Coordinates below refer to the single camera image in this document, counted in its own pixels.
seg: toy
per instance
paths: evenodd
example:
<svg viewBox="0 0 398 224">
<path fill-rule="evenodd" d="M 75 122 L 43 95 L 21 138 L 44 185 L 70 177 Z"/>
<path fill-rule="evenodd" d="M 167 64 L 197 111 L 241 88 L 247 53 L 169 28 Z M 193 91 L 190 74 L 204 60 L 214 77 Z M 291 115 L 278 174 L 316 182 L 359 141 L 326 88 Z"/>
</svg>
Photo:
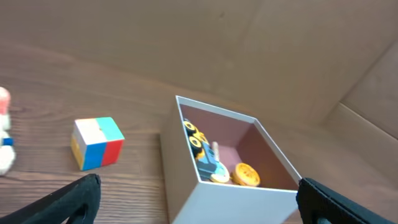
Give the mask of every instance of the toy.
<svg viewBox="0 0 398 224">
<path fill-rule="evenodd" d="M 10 93 L 0 87 L 0 175 L 4 175 L 11 168 L 16 158 L 12 148 L 14 140 L 6 132 L 11 127 L 8 113 L 10 100 Z"/>
<path fill-rule="evenodd" d="M 233 171 L 233 181 L 242 186 L 257 187 L 260 184 L 259 174 L 249 165 L 239 163 Z"/>
<path fill-rule="evenodd" d="M 224 166 L 224 164 L 222 164 L 220 162 L 220 153 L 218 151 L 218 143 L 213 142 L 211 147 L 213 148 L 213 151 L 215 153 L 215 159 L 217 161 L 217 163 L 216 163 L 217 168 L 216 168 L 214 174 L 212 174 L 210 176 L 210 180 L 215 183 L 225 184 L 229 181 L 228 169 Z"/>
<path fill-rule="evenodd" d="M 124 136 L 112 118 L 75 120 L 71 147 L 81 170 L 115 163 Z"/>
<path fill-rule="evenodd" d="M 190 147 L 195 157 L 200 177 L 210 179 L 217 169 L 215 153 L 211 150 L 209 142 L 203 133 L 195 127 L 189 120 L 183 122 L 188 134 Z"/>
</svg>

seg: yellow toy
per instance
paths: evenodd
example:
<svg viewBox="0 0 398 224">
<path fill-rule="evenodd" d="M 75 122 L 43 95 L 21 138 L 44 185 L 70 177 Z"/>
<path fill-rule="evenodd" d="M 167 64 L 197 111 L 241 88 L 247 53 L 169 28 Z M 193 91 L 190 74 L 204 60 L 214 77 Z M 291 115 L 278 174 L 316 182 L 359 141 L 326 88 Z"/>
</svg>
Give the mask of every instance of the yellow toy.
<svg viewBox="0 0 398 224">
<path fill-rule="evenodd" d="M 187 130 L 189 143 L 191 145 L 191 148 L 193 149 L 195 159 L 199 160 L 204 158 L 205 156 L 205 150 L 203 149 L 203 144 L 201 143 L 202 141 L 206 144 L 209 144 L 207 141 L 207 138 L 205 137 L 205 134 L 201 133 L 195 125 L 193 125 L 189 121 L 184 121 L 184 126 L 185 129 Z"/>
<path fill-rule="evenodd" d="M 260 184 L 259 174 L 245 163 L 236 165 L 232 176 L 233 181 L 242 186 L 257 187 Z"/>
</svg>

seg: white toy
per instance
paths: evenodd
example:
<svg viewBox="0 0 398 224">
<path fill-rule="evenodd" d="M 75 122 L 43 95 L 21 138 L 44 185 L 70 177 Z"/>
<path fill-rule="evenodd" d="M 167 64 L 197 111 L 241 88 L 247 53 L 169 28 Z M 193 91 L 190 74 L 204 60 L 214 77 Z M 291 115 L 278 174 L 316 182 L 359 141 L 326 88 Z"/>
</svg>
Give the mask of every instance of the white toy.
<svg viewBox="0 0 398 224">
<path fill-rule="evenodd" d="M 12 148 L 13 140 L 6 130 L 11 128 L 8 106 L 10 103 L 10 93 L 0 87 L 0 175 L 4 175 L 15 161 L 16 153 Z"/>
</svg>

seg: yellow cube face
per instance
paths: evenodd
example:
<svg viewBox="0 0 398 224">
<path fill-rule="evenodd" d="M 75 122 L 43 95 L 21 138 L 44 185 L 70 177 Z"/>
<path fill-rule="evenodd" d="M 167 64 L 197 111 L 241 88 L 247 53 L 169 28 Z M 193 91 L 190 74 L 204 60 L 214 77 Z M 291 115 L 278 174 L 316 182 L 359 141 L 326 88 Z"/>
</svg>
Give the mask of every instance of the yellow cube face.
<svg viewBox="0 0 398 224">
<path fill-rule="evenodd" d="M 72 141 L 71 141 L 70 145 L 72 147 L 73 155 L 75 156 L 76 161 L 79 164 L 79 168 L 82 170 L 83 164 L 84 164 L 83 156 L 81 155 L 79 144 L 77 144 L 77 141 L 74 136 L 72 136 Z"/>
</svg>

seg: red and white object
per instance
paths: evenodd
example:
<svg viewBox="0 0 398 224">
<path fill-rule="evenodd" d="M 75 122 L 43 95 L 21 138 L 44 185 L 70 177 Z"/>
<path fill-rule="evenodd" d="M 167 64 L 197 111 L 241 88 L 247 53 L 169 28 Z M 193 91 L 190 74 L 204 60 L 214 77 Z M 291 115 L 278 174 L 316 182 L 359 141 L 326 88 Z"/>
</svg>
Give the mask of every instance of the red and white object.
<svg viewBox="0 0 398 224">
<path fill-rule="evenodd" d="M 11 128 L 10 116 L 8 107 L 10 105 L 11 95 L 3 87 L 0 87 L 0 128 L 8 130 Z"/>
</svg>

